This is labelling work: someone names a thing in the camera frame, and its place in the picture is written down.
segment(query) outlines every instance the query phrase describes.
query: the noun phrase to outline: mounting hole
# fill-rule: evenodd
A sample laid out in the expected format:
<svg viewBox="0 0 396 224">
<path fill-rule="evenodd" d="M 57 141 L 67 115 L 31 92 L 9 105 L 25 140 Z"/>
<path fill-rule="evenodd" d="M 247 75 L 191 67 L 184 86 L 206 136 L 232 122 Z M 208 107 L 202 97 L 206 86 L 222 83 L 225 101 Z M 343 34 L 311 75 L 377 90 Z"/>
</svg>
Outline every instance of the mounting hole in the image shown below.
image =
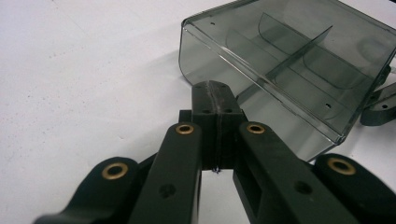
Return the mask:
<svg viewBox="0 0 396 224">
<path fill-rule="evenodd" d="M 265 129 L 259 124 L 249 124 L 247 130 L 251 133 L 264 133 Z"/>
<path fill-rule="evenodd" d="M 338 159 L 338 158 L 329 158 L 329 160 L 327 161 L 327 164 L 329 165 L 330 168 L 332 168 L 332 170 L 334 170 L 335 172 L 337 172 L 341 175 L 356 174 L 355 167 L 345 160 Z"/>
<path fill-rule="evenodd" d="M 160 186 L 160 189 L 158 190 L 158 192 L 160 193 L 161 197 L 163 197 L 164 199 L 167 199 L 167 198 L 170 198 L 176 194 L 176 188 L 175 188 L 175 186 L 173 186 L 171 184 L 162 185 L 162 186 Z"/>
<path fill-rule="evenodd" d="M 102 171 L 102 177 L 108 180 L 119 179 L 128 172 L 128 166 L 122 162 L 115 162 L 109 164 Z"/>
<path fill-rule="evenodd" d="M 189 134 L 194 131 L 194 127 L 189 124 L 182 124 L 176 127 L 176 132 L 180 134 Z"/>
<path fill-rule="evenodd" d="M 312 188 L 308 184 L 306 184 L 303 181 L 297 181 L 294 183 L 294 189 L 297 190 L 297 192 L 302 193 L 302 194 L 310 194 L 312 193 Z"/>
</svg>

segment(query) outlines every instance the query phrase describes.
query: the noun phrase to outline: black plastic part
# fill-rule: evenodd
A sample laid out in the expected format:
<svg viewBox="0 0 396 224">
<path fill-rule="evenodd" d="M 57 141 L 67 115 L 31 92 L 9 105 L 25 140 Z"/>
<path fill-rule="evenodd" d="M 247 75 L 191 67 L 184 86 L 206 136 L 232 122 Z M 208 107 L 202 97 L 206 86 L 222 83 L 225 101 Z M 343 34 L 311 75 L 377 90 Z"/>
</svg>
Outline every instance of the black plastic part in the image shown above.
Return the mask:
<svg viewBox="0 0 396 224">
<path fill-rule="evenodd" d="M 108 165 L 121 163 L 127 167 L 123 176 L 104 178 L 103 171 Z M 117 165 L 108 169 L 109 176 L 117 176 L 122 169 Z M 112 158 L 92 169 L 60 214 L 40 217 L 35 224 L 125 223 L 139 190 L 137 163 L 126 158 Z"/>
<path fill-rule="evenodd" d="M 396 195 L 357 162 L 326 154 L 313 172 L 361 223 L 396 223 Z"/>
<path fill-rule="evenodd" d="M 396 83 L 373 92 L 361 113 L 361 124 L 379 126 L 396 119 Z"/>
<path fill-rule="evenodd" d="M 146 179 L 149 175 L 149 171 L 151 169 L 152 163 L 154 163 L 157 153 L 148 157 L 147 159 L 141 161 L 139 163 L 139 183 L 140 186 L 143 186 L 146 182 Z"/>
<path fill-rule="evenodd" d="M 203 129 L 203 170 L 233 169 L 235 134 L 247 118 L 230 88 L 220 82 L 192 86 L 192 119 Z"/>
<path fill-rule="evenodd" d="M 180 125 L 193 131 L 178 133 Z M 196 124 L 183 122 L 168 129 L 127 223 L 197 223 L 201 142 Z"/>
<path fill-rule="evenodd" d="M 178 112 L 178 122 L 191 122 L 192 114 L 191 110 L 180 110 Z"/>
<path fill-rule="evenodd" d="M 233 180 L 250 223 L 358 223 L 268 126 L 239 132 Z"/>
</svg>

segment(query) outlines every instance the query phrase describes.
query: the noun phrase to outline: brass insert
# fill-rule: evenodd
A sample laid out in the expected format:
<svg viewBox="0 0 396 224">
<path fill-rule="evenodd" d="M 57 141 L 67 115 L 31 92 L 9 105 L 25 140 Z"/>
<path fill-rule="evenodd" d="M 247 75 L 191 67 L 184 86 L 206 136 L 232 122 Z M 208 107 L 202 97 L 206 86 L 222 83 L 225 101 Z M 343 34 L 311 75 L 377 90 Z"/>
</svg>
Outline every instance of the brass insert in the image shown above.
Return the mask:
<svg viewBox="0 0 396 224">
<path fill-rule="evenodd" d="M 189 134 L 194 131 L 194 127 L 189 124 L 182 124 L 176 127 L 176 132 L 180 134 Z"/>
<path fill-rule="evenodd" d="M 354 175 L 356 174 L 356 169 L 349 162 L 338 159 L 338 158 L 329 158 L 327 164 L 332 168 L 335 172 L 341 175 Z"/>
<path fill-rule="evenodd" d="M 103 171 L 102 177 L 108 180 L 114 180 L 123 177 L 128 172 L 128 166 L 122 162 L 109 164 Z"/>
<path fill-rule="evenodd" d="M 264 133 L 265 129 L 260 124 L 249 124 L 247 130 L 251 133 Z"/>
</svg>

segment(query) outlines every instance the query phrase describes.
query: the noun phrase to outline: transparent plastic container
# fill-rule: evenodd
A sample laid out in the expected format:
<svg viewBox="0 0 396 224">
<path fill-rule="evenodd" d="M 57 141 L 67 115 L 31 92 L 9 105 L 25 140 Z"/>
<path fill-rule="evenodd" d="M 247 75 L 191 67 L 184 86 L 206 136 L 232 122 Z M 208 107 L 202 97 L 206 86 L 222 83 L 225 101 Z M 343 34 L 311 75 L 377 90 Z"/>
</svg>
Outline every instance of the transparent plastic container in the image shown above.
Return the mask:
<svg viewBox="0 0 396 224">
<path fill-rule="evenodd" d="M 345 140 L 395 51 L 394 29 L 338 1 L 250 0 L 184 20 L 179 65 L 309 161 Z"/>
</svg>

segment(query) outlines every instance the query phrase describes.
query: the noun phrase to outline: white tabletop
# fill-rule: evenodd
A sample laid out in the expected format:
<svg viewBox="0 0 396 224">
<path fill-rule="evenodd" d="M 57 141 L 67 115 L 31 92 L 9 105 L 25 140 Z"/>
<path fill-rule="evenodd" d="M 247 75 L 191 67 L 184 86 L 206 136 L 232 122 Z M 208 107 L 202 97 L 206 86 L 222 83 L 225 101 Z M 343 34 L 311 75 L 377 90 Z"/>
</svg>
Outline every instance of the white tabletop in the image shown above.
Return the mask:
<svg viewBox="0 0 396 224">
<path fill-rule="evenodd" d="M 0 1 L 1 222 L 60 212 L 100 161 L 155 153 L 191 108 L 181 21 L 228 2 Z M 396 28 L 396 4 L 344 2 Z M 396 189 L 395 122 L 357 123 L 334 151 Z M 231 176 L 204 172 L 200 223 L 248 223 Z"/>
</svg>

